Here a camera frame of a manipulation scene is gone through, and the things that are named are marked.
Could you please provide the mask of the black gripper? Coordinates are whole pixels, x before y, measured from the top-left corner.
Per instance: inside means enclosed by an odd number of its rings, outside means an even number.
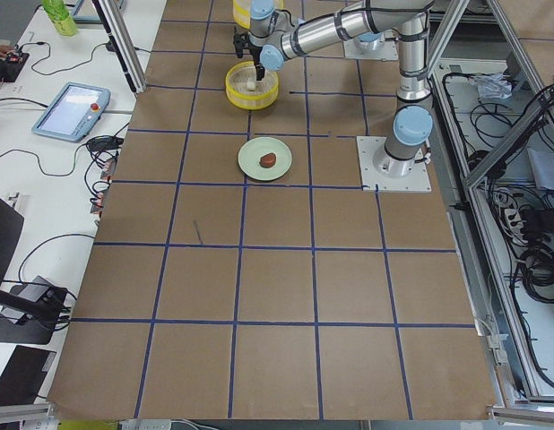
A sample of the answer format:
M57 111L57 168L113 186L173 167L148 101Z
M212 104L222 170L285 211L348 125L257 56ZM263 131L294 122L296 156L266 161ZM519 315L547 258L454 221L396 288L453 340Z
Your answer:
M255 79L260 82L265 76L265 68L270 60L270 45L262 47L251 45L249 47L250 54L253 57L255 64Z

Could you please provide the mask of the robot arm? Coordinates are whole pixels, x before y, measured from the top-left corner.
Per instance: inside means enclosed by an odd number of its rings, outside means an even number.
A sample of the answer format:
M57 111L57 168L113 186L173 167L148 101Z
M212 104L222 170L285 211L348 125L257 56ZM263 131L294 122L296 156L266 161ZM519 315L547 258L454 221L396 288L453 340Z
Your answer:
M433 128L429 111L428 35L430 1L358 1L307 21L272 1L249 6L249 28L233 38L237 56L253 57L258 79L293 58L341 43L346 56L397 57L399 86L393 130L373 157L377 172L408 176Z

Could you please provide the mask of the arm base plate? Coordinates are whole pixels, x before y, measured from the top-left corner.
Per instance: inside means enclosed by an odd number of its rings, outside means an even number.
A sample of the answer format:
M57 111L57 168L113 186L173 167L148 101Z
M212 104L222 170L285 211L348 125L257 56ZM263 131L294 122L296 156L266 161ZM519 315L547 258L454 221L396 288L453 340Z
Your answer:
M357 60L397 61L398 53L392 32L364 33L343 42L344 57Z
M361 188L381 193L430 193L432 187L422 148L413 159L392 159L384 136L357 136Z

